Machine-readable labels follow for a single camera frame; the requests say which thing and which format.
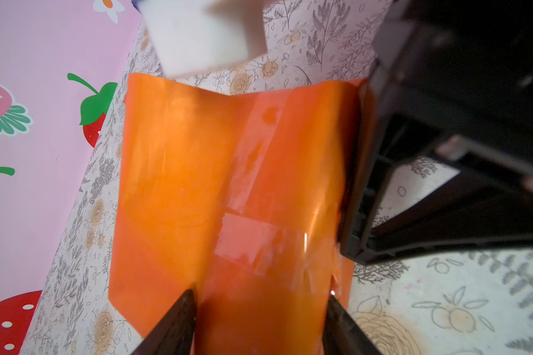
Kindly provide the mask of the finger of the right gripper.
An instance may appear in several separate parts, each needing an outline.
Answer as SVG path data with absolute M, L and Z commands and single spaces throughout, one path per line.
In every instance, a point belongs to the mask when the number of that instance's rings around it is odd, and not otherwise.
M 425 121 L 383 118 L 374 104 L 361 111 L 355 177 L 341 222 L 341 253 L 362 265 L 445 251 L 533 247 L 533 138 L 463 139 L 463 155 L 438 154 L 452 133 Z M 394 174 L 419 158 L 456 171 L 413 206 L 374 225 Z

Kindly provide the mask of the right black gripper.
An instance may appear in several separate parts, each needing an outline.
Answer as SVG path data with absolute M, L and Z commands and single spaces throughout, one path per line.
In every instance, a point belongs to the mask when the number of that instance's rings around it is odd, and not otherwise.
M 394 1 L 373 50 L 382 115 L 533 174 L 533 1 Z

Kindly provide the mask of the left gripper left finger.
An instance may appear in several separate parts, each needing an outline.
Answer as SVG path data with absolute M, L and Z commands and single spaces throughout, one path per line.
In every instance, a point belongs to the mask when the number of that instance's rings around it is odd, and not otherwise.
M 190 355 L 195 333 L 195 293 L 186 290 L 132 355 Z

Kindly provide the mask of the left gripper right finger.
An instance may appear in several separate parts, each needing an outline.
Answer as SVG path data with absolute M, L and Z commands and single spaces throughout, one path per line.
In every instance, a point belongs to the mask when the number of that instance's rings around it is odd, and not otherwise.
M 322 342 L 325 355 L 381 355 L 333 295 L 327 306 Z

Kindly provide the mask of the clear adhesive tape strip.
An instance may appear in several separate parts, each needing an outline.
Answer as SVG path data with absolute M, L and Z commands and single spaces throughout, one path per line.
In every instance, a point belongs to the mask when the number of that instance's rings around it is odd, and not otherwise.
M 339 97 L 304 87 L 251 100 L 217 251 L 278 287 L 327 294 L 344 178 Z

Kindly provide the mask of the orange yellow wrapping paper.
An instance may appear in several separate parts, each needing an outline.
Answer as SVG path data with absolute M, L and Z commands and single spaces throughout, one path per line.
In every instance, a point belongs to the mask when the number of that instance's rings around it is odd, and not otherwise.
M 142 337 L 192 289 L 197 354 L 323 351 L 361 85 L 130 75 L 109 300 Z

